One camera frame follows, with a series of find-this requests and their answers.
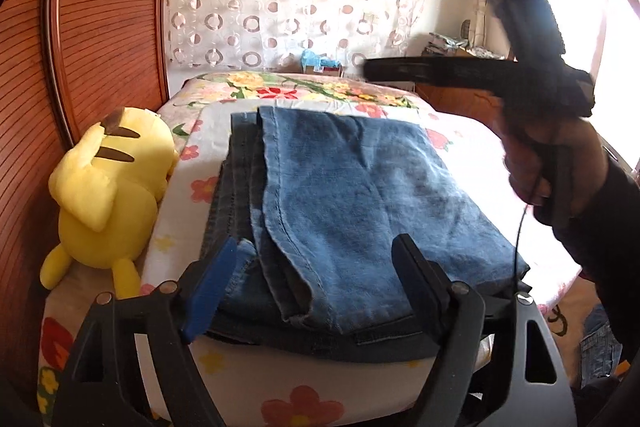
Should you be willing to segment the person right hand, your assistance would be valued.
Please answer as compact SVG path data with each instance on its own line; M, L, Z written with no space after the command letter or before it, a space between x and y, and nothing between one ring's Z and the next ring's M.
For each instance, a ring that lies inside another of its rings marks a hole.
M494 130L504 150L504 165L516 195L541 207L555 199L555 154L570 152L570 215L576 217L600 191L608 175L608 154L597 131L582 118L541 120L499 114Z

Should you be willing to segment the dark sleeve right forearm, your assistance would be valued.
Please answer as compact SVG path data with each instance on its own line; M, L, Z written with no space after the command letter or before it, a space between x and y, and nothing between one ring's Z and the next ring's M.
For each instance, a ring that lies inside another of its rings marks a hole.
M610 160L604 184L587 207L565 228L553 230L596 285L628 361L639 350L639 219L639 187Z

